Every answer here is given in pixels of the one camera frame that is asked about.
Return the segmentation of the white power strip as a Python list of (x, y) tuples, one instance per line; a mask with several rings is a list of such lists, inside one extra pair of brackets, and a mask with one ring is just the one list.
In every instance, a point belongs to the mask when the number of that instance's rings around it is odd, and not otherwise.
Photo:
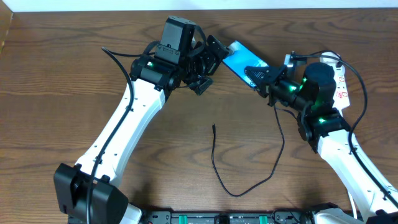
[(324, 52), (322, 53), (323, 57), (320, 59), (321, 62), (326, 63), (332, 66), (335, 75), (334, 80), (336, 82), (336, 90), (335, 95), (333, 96), (334, 104), (333, 107), (336, 108), (340, 114), (343, 114), (343, 109), (347, 108), (350, 105), (348, 90), (346, 87), (346, 80), (345, 80), (345, 66), (339, 65), (339, 61), (325, 58), (325, 56), (335, 57), (337, 58), (338, 55), (335, 55), (331, 52)]

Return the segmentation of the blue Galaxy smartphone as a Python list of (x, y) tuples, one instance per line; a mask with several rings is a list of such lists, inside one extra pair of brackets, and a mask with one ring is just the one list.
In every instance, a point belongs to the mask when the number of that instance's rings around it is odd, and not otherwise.
[(227, 56), (223, 63), (247, 86), (252, 89), (256, 88), (254, 82), (245, 74), (244, 69), (246, 67), (266, 67), (268, 64), (260, 59), (257, 55), (252, 53), (247, 47), (245, 47), (238, 40), (231, 43), (228, 48), (233, 53)]

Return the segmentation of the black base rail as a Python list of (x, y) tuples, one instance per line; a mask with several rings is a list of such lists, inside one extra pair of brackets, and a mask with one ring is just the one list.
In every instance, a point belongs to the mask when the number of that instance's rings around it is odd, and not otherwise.
[(270, 213), (193, 213), (144, 211), (138, 224), (301, 224), (313, 223), (307, 213), (276, 210)]

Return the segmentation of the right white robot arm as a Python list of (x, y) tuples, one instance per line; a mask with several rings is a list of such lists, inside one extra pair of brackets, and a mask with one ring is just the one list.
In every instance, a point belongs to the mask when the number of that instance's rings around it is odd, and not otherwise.
[(287, 67), (246, 67), (244, 72), (270, 105), (279, 101), (298, 111), (302, 139), (336, 172), (363, 223), (397, 223), (397, 189), (361, 149), (335, 100), (337, 70), (331, 63), (311, 63), (301, 83), (287, 76)]

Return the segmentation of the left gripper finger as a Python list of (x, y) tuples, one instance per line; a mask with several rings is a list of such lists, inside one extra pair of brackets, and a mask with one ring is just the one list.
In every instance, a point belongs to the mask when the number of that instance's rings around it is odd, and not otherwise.
[(202, 95), (212, 84), (213, 80), (211, 78), (203, 78), (198, 81), (198, 85), (195, 88), (194, 92), (197, 95)]
[(215, 36), (209, 35), (207, 37), (207, 45), (210, 52), (217, 58), (217, 59), (225, 59), (226, 57), (232, 54), (232, 50), (227, 46), (223, 45)]

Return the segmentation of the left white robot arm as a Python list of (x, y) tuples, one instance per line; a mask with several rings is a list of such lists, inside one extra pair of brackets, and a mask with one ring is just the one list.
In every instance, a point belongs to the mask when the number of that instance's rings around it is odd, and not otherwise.
[(189, 88), (201, 95), (230, 54), (196, 23), (169, 16), (161, 39), (149, 43), (123, 70), (123, 98), (96, 141), (75, 165), (60, 164), (55, 171), (60, 211), (84, 223), (138, 223), (142, 210), (119, 189), (134, 148), (171, 92)]

